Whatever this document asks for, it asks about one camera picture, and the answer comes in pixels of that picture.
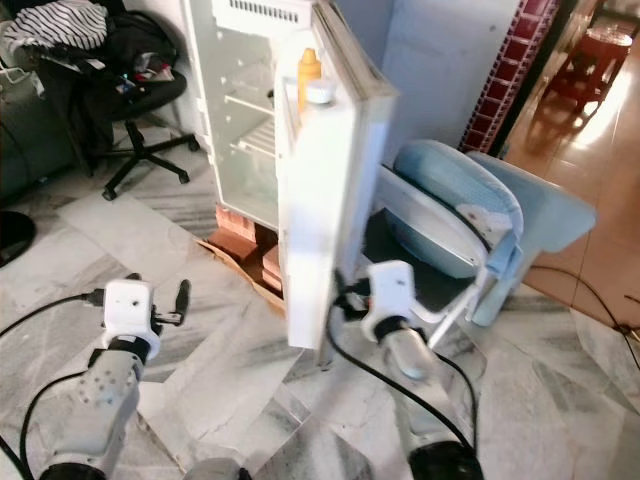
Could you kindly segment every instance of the white wall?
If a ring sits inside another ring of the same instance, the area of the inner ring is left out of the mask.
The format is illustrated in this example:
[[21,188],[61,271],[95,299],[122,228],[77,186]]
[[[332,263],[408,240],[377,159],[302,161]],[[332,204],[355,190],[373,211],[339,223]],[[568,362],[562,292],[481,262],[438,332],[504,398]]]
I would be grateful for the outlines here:
[[187,79],[187,90],[177,100],[154,112],[163,121],[183,133],[204,135],[205,127],[197,109],[198,85],[193,76],[186,40],[186,21],[182,7],[182,0],[124,0],[127,10],[142,10],[155,19],[160,20],[163,27],[168,26],[167,32],[175,41],[180,51],[180,59],[176,70]]
[[396,0],[383,72],[400,90],[387,161],[408,139],[457,147],[518,0]]
[[373,63],[382,69],[395,0],[334,0]]

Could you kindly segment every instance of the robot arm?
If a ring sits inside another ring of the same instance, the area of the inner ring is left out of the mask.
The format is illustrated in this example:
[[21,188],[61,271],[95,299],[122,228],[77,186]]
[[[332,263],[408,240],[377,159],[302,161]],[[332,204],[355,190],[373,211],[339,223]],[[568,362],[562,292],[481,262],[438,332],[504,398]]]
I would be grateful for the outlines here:
[[[387,376],[429,402],[454,424],[455,409],[437,373],[438,358],[416,332],[413,270],[400,261],[369,267],[364,336],[382,349]],[[482,480],[475,452],[434,415],[391,389],[402,447],[416,480]]]
[[122,450],[125,427],[138,405],[144,365],[160,349],[161,323],[181,325],[190,284],[183,280],[175,311],[160,315],[153,287],[136,280],[114,280],[104,297],[104,350],[96,350],[80,377],[72,411],[41,480],[105,480]]

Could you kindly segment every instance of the white refrigerator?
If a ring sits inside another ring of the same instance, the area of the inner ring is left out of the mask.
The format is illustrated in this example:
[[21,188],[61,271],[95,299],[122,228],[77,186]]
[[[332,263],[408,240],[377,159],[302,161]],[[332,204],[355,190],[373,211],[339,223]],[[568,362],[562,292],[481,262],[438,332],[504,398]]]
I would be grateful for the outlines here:
[[[292,346],[319,349],[333,272],[357,267],[396,91],[326,1],[188,2],[191,64],[218,202],[277,231]],[[333,102],[298,113],[313,48]]]

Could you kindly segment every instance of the black cable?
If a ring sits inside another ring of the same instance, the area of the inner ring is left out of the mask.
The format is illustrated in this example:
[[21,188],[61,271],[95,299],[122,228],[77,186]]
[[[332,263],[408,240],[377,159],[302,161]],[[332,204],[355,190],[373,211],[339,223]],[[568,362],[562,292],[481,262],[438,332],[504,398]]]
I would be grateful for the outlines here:
[[638,357],[636,357],[636,354],[633,351],[633,347],[631,346],[631,343],[629,342],[629,339],[627,338],[627,335],[625,333],[625,332],[630,332],[631,331],[631,327],[626,326],[626,325],[621,325],[620,322],[618,322],[618,319],[613,315],[613,313],[611,312],[611,310],[609,309],[607,304],[604,302],[602,297],[598,294],[596,289],[589,282],[587,282],[586,280],[582,279],[579,275],[576,275],[571,270],[566,270],[566,269],[560,268],[560,267],[552,267],[550,265],[532,265],[531,268],[535,268],[535,269],[538,269],[538,270],[549,270],[549,271],[552,271],[552,272],[560,272],[560,273],[564,273],[565,275],[570,275],[573,278],[575,278],[578,282],[582,283],[585,287],[587,287],[589,289],[589,291],[591,293],[593,293],[593,295],[596,297],[598,302],[600,302],[600,305],[602,305],[602,307],[606,310],[607,314],[611,317],[611,320],[613,320],[613,323],[616,326],[615,330],[620,332],[620,334],[622,335],[622,338],[624,338],[624,341],[627,343],[627,347],[629,348],[629,352],[631,353],[631,357],[633,358],[633,361],[635,362],[636,367],[638,367],[638,371],[640,372],[640,362],[638,362]]
[[26,480],[34,480],[33,473],[31,473],[31,468],[29,467],[29,459],[27,458],[27,433],[29,433],[29,422],[31,421],[31,416],[33,415],[33,411],[35,410],[36,405],[38,404],[38,400],[40,400],[40,397],[42,397],[42,395],[44,395],[46,391],[49,390],[51,387],[57,385],[58,383],[62,383],[67,380],[71,380],[72,378],[77,378],[81,375],[84,375],[85,372],[86,370],[83,372],[71,373],[69,375],[65,375],[64,377],[60,377],[60,378],[56,378],[55,380],[52,380],[51,382],[47,383],[44,387],[42,387],[40,391],[36,393],[36,396],[33,397],[33,400],[31,400],[31,403],[27,408],[27,413],[25,414],[24,420],[22,421],[22,429],[20,430],[20,461],[22,462],[24,471],[26,473]]
[[374,377],[376,377],[378,380],[381,380],[382,382],[386,383],[389,387],[397,390],[398,392],[400,392],[401,394],[403,394],[404,396],[408,397],[409,399],[413,400],[415,403],[417,403],[418,405],[420,405],[422,408],[424,408],[426,411],[428,411],[431,415],[433,415],[434,417],[436,417],[438,420],[440,420],[440,422],[447,427],[451,433],[453,433],[456,438],[458,439],[458,441],[462,444],[463,447],[468,448],[471,452],[474,453],[475,455],[475,450],[474,448],[471,446],[471,444],[469,444],[469,442],[467,441],[467,439],[464,437],[463,433],[460,431],[460,429],[458,429],[458,427],[455,426],[455,424],[449,420],[444,414],[442,414],[437,408],[435,408],[433,405],[431,405],[430,403],[428,403],[427,401],[423,400],[422,398],[418,397],[415,393],[413,393],[411,390],[408,390],[407,388],[403,387],[402,385],[400,385],[399,383],[391,380],[389,377],[387,377],[386,375],[380,373],[379,371],[377,371],[375,368],[370,367],[369,365],[367,365],[364,362],[361,362],[360,360],[358,360],[357,358],[351,356],[350,354],[348,354],[347,352],[345,352],[340,345],[338,345],[338,343],[336,342],[335,338],[333,338],[333,333],[331,332],[331,310],[333,309],[333,305],[331,306],[331,309],[329,310],[329,315],[327,317],[327,322],[326,322],[326,328],[325,328],[325,334],[327,336],[327,340],[329,340],[329,344],[333,347],[333,349],[338,352],[338,354],[340,356],[342,356],[345,360],[347,360],[348,362],[351,362],[352,364],[354,364],[356,367],[364,370],[365,372],[369,373],[370,375],[373,375]]
[[28,480],[27,473],[24,469],[24,465],[22,465],[22,462],[20,461],[16,453],[13,450],[11,450],[11,447],[5,441],[5,439],[2,438],[2,435],[0,435],[0,449],[2,449],[2,452],[7,457],[9,457],[9,460],[11,460],[11,463],[13,463],[13,466],[16,467],[16,470],[18,470],[20,477],[22,477],[23,480]]
[[471,396],[471,426],[473,432],[473,450],[476,452],[476,456],[478,454],[478,398],[476,397],[475,391],[473,390],[473,385],[471,384],[471,380],[467,377],[467,374],[464,373],[464,370],[460,368],[460,366],[455,363],[453,360],[448,359],[444,355],[440,355],[436,353],[438,358],[453,368],[456,372],[460,374],[464,382],[467,384],[467,388],[469,389],[469,395]]
[[627,300],[631,300],[632,302],[636,302],[636,303],[640,304],[640,299],[634,297],[633,295],[625,295],[624,298],[626,298]]
[[50,308],[53,308],[53,307],[55,307],[57,305],[61,305],[63,303],[75,302],[76,300],[83,300],[84,301],[84,300],[87,300],[88,297],[89,297],[89,294],[81,293],[79,295],[72,295],[70,297],[61,298],[61,299],[56,300],[54,302],[48,303],[46,305],[43,305],[40,308],[36,308],[33,312],[27,313],[24,317],[20,318],[19,320],[16,320],[11,325],[3,328],[2,331],[0,332],[0,338],[4,337],[11,330],[13,330],[14,328],[17,328],[22,323],[24,323],[27,320],[29,320],[31,317],[34,317],[34,316],[38,315],[39,313],[44,312],[45,310],[49,310]]

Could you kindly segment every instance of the bottle cap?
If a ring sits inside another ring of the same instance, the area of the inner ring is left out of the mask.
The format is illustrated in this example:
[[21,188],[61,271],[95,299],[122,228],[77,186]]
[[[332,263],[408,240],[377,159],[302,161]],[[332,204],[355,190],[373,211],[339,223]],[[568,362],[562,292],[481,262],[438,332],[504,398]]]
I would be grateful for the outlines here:
[[307,102],[316,105],[331,103],[336,91],[336,86],[329,80],[311,80],[307,83]]

